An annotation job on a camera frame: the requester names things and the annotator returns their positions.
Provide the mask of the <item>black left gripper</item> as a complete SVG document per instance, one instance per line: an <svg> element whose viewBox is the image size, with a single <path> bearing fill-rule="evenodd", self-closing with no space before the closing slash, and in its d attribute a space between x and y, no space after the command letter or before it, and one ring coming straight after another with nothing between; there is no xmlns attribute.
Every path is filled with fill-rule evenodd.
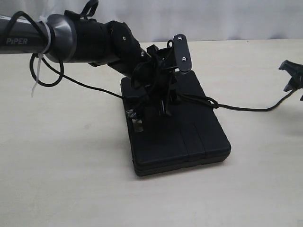
<svg viewBox="0 0 303 227"><path fill-rule="evenodd" d="M130 47L130 86L133 90L144 89L146 94L161 92L159 115L172 116L171 105L180 105L178 83L174 69L177 68L175 44L165 48L151 45L144 50L140 44Z"/></svg>

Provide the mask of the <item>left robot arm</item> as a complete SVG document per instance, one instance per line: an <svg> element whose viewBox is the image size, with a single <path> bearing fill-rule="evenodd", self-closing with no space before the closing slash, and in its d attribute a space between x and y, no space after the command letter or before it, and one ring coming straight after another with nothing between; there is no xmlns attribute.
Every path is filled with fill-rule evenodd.
<svg viewBox="0 0 303 227"><path fill-rule="evenodd" d="M34 21L23 11L0 18L1 54L31 54L30 62L41 57L60 65L59 78L65 77L65 63L87 63L93 67L107 65L130 79L132 89L144 89L142 95L124 95L131 105L130 113L141 113L153 105L161 114L168 114L170 105L179 105L180 98L172 85L177 51L170 40L166 48L152 45L144 50L130 28L121 22L106 24L86 16L53 14Z"/></svg>

